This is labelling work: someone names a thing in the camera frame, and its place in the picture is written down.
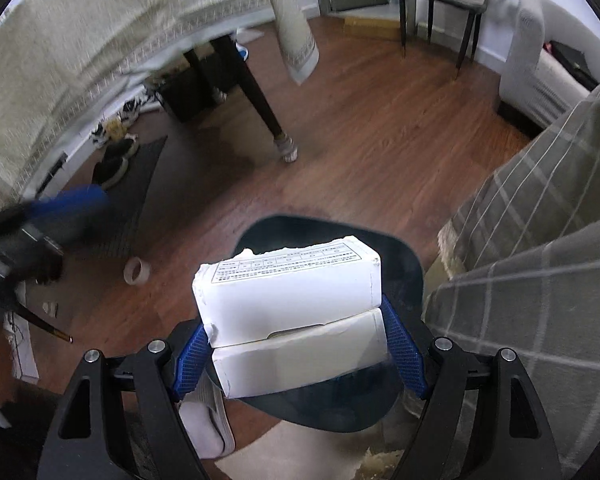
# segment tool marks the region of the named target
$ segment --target printed label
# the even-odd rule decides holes
[[[348,245],[339,242],[321,248],[311,248],[279,256],[254,256],[245,260],[221,262],[211,283],[235,282],[259,276],[271,276],[296,270],[315,269],[361,260]]]

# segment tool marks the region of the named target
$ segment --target black bag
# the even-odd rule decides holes
[[[567,72],[590,92],[600,83],[591,75],[584,54],[558,41],[551,41],[551,53]]]

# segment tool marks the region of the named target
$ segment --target beige tablecloth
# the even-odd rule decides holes
[[[192,32],[269,6],[302,82],[318,52],[296,0],[23,0],[0,20],[0,207],[120,78]]]

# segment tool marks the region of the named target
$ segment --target tape roll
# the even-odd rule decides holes
[[[144,285],[150,274],[151,265],[137,256],[129,259],[123,272],[127,285]]]

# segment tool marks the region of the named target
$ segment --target metal screw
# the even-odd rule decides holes
[[[97,350],[89,350],[85,355],[84,355],[84,360],[87,361],[88,363],[94,363],[96,362],[98,359],[100,358],[100,352],[98,352]]]
[[[500,355],[505,361],[511,362],[516,360],[516,353],[511,348],[503,348],[500,351]]]
[[[436,348],[438,350],[447,351],[453,348],[453,343],[451,339],[447,339],[446,337],[439,337],[436,339]]]
[[[149,343],[147,348],[149,349],[149,352],[151,352],[152,354],[159,354],[165,348],[167,348],[167,344],[161,339],[154,339],[153,341],[151,341]]]

